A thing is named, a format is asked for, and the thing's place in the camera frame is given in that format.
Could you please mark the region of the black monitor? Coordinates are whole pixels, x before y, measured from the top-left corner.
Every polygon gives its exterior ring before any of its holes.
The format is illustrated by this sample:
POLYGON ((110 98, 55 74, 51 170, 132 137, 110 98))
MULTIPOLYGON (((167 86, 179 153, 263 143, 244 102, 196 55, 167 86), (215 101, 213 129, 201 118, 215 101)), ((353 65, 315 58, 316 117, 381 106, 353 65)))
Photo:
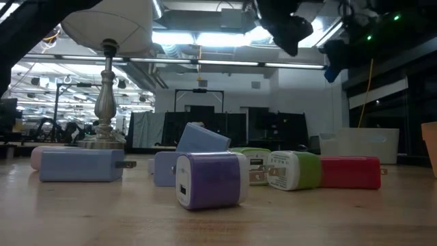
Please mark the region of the black monitor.
POLYGON ((0 99, 0 133, 12 131, 16 121, 17 104, 16 98, 0 99))

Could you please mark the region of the white plastic bin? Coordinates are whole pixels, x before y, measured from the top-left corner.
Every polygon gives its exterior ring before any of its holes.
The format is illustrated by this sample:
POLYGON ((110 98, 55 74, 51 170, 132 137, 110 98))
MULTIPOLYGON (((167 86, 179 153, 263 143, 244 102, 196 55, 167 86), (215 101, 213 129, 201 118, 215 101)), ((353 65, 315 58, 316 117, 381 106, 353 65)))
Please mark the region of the white plastic bin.
POLYGON ((324 156, 377 157, 381 164, 396 164, 398 128, 340 128, 336 133, 320 133, 324 156))

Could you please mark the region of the pink wall charger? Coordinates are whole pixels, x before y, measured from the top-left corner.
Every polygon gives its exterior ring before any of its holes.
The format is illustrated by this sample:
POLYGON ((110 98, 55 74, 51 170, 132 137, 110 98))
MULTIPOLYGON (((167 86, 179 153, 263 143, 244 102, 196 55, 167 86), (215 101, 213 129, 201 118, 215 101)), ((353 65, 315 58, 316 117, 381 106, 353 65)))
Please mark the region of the pink wall charger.
POLYGON ((31 152, 31 167, 39 171, 41 167, 42 162, 42 153, 45 150, 65 150, 65 149, 71 149, 71 146, 38 146, 34 148, 31 152))

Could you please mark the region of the black partition panels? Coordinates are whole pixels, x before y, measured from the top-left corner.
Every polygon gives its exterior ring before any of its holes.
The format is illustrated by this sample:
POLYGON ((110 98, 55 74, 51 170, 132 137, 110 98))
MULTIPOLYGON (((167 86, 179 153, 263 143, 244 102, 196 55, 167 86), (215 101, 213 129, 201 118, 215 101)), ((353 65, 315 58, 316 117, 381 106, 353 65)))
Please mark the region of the black partition panels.
POLYGON ((245 113, 216 113, 212 106, 194 106, 188 112, 165 114, 163 146, 175 146, 189 122, 231 139, 231 147, 297 150, 307 146, 309 133, 303 113, 272 113, 265 107, 250 107, 245 113))

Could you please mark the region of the grey curtain panel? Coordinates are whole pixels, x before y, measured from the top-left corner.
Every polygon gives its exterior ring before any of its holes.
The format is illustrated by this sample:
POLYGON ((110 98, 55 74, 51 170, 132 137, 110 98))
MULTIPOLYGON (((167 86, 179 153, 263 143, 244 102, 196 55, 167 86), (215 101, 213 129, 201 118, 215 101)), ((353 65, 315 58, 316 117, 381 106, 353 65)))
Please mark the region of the grey curtain panel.
POLYGON ((162 142, 165 113, 132 113, 130 123, 133 148, 151 148, 162 142))

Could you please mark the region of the red wall charger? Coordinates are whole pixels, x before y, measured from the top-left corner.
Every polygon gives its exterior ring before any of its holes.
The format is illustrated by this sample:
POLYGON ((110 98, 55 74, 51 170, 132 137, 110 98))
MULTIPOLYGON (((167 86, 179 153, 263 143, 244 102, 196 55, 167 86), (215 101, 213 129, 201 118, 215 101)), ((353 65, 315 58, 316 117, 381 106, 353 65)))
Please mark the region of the red wall charger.
POLYGON ((380 160, 364 156, 321 156, 319 187, 373 189, 381 187, 380 160))

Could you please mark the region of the table lamp silver base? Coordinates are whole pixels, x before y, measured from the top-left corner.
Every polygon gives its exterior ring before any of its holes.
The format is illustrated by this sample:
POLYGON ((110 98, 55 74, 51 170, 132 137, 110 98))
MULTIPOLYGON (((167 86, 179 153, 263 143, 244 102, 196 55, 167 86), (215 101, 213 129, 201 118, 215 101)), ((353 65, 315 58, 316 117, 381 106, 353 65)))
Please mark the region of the table lamp silver base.
POLYGON ((104 53, 102 86, 94 113, 98 118, 96 134, 78 143, 80 148, 122 149, 125 141, 114 133, 111 120, 117 106, 113 93, 116 55, 141 55, 152 47, 152 0, 102 0, 94 7, 68 15, 61 26, 77 44, 104 53))

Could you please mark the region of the black gantry frame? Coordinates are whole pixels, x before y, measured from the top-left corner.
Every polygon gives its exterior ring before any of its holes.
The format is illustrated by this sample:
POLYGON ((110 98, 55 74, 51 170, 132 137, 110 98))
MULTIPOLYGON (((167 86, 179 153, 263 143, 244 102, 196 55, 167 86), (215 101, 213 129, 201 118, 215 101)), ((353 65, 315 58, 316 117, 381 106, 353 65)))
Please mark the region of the black gantry frame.
POLYGON ((206 93, 220 93, 221 94, 221 113, 224 113, 224 102, 225 102, 225 91, 223 90, 207 90, 207 89, 175 89, 174 92, 174 98, 173 98, 173 112, 176 112, 177 110, 177 103, 178 103, 178 92, 192 92, 195 94, 206 94, 206 93))

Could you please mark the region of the purple white USB charger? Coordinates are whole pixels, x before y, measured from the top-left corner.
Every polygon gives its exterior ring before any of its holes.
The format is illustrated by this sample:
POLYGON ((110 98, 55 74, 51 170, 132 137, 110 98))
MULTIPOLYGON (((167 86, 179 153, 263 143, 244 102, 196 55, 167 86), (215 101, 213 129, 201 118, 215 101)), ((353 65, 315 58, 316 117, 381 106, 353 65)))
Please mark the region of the purple white USB charger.
POLYGON ((183 153, 175 166, 175 194, 187 210, 241 204, 249 196, 249 161, 237 152, 183 153))

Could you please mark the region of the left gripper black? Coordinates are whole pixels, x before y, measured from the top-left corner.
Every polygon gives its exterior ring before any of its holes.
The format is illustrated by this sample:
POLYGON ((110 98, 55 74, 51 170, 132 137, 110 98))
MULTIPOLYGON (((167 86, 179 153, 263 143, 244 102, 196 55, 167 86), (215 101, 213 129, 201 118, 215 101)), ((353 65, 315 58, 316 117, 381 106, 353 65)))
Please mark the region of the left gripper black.
POLYGON ((261 24, 274 24, 272 35, 275 44, 288 55, 298 54, 298 43, 313 33, 312 24, 295 15, 305 0, 255 0, 261 24))

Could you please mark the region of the light blue wall charger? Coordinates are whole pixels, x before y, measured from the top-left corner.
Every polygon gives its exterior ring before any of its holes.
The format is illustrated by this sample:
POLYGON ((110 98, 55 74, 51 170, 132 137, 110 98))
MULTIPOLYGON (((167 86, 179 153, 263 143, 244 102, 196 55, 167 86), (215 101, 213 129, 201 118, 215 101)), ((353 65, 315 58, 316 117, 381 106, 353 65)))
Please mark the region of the light blue wall charger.
POLYGON ((187 123, 178 142, 177 152, 225 152, 231 139, 194 123, 187 123))
POLYGON ((154 184, 157 187, 174 187, 177 159, 182 152, 157 152, 154 159, 154 184))
POLYGON ((127 161, 123 150, 52 149, 41 156, 39 179, 42 182, 113 182, 125 169, 137 166, 127 161))

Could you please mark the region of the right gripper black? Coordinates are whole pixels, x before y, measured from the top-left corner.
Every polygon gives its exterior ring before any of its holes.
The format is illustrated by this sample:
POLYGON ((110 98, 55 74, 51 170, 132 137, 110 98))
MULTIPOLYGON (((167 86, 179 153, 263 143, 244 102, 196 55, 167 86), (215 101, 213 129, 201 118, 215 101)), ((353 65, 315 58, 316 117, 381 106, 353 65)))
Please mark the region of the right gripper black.
POLYGON ((350 61, 350 45, 343 40, 329 40, 319 52, 325 54, 329 60, 330 67, 348 68, 350 61))

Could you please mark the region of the overhead light bar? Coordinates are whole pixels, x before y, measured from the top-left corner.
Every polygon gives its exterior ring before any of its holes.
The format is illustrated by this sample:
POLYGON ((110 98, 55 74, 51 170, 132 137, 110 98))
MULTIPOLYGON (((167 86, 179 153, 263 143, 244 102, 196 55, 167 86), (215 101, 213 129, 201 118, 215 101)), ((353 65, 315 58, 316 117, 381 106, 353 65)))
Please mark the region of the overhead light bar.
MULTIPOLYGON (((84 56, 84 55, 51 55, 30 53, 25 55, 23 61, 42 62, 42 61, 61 61, 66 63, 72 62, 104 62, 105 57, 101 56, 84 56)), ((195 65, 195 66, 242 66, 256 68, 284 68, 284 69, 303 69, 303 70, 325 70, 327 65, 318 64, 293 64, 277 63, 262 61, 227 61, 227 60, 210 60, 210 59, 169 59, 169 58, 152 58, 152 57, 115 57, 113 61, 118 63, 153 63, 153 64, 178 64, 178 65, 195 65)))

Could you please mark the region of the green white USB charger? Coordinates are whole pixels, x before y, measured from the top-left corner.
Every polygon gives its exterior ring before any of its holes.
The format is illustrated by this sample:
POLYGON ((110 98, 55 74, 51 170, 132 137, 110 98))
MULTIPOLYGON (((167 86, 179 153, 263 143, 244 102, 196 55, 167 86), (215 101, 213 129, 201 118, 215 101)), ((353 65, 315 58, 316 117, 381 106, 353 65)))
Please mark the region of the green white USB charger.
POLYGON ((232 148, 231 152, 238 152, 245 155, 249 162, 249 182, 251 186, 263 186, 268 184, 267 171, 265 165, 271 153, 265 148, 239 147, 232 148))
POLYGON ((282 191, 314 189, 322 178, 320 157, 310 152, 281 150, 268 157, 267 180, 270 186, 282 191))

